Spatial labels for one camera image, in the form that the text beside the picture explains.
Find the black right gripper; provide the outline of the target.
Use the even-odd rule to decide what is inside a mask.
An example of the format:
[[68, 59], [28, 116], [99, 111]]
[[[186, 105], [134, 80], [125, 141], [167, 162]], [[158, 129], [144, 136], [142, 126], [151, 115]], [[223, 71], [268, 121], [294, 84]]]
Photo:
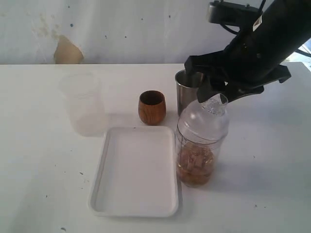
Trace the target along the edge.
[[222, 51], [189, 56], [184, 63], [186, 76], [203, 75], [197, 90], [199, 102], [224, 93], [228, 102], [258, 95], [264, 86], [283, 83], [291, 77], [280, 63], [292, 52], [292, 36], [285, 31], [240, 34]]

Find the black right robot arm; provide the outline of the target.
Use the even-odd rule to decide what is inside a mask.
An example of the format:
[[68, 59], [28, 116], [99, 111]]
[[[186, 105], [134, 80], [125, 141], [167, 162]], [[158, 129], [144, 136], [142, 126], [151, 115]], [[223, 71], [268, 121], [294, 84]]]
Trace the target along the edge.
[[260, 94], [269, 83], [285, 82], [291, 74], [282, 62], [311, 37], [308, 0], [275, 0], [267, 9], [215, 0], [209, 3], [207, 18], [226, 30], [239, 30], [224, 50], [186, 60], [188, 76], [204, 75], [199, 102], [217, 94], [231, 102]]

